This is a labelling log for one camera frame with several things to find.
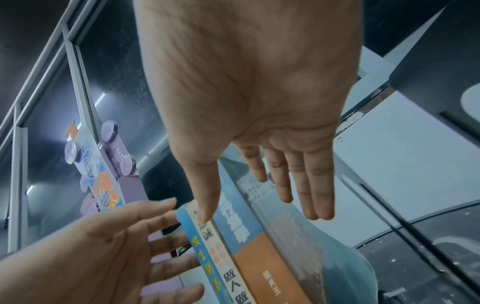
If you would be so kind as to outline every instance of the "orange and blue book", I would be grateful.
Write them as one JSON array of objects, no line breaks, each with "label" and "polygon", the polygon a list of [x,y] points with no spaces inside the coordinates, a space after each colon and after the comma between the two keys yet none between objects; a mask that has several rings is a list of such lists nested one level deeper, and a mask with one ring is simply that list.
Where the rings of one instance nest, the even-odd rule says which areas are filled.
[{"label": "orange and blue book", "polygon": [[221,304],[311,303],[232,180],[219,164],[222,193],[213,219],[195,201],[177,217]]}]

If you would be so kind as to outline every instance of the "hand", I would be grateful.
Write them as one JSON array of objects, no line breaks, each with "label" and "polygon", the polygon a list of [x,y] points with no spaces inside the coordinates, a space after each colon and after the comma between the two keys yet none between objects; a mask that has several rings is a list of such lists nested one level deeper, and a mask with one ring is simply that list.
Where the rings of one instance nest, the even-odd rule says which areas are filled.
[{"label": "hand", "polygon": [[334,216],[333,138],[355,82],[360,0],[135,0],[143,66],[172,153],[200,205],[220,196],[230,142],[258,181],[264,149],[279,197]]},{"label": "hand", "polygon": [[4,303],[190,304],[204,287],[140,297],[142,288],[199,265],[192,254],[151,264],[188,243],[183,232],[149,242],[177,222],[175,199],[136,202],[82,218],[0,262]]}]

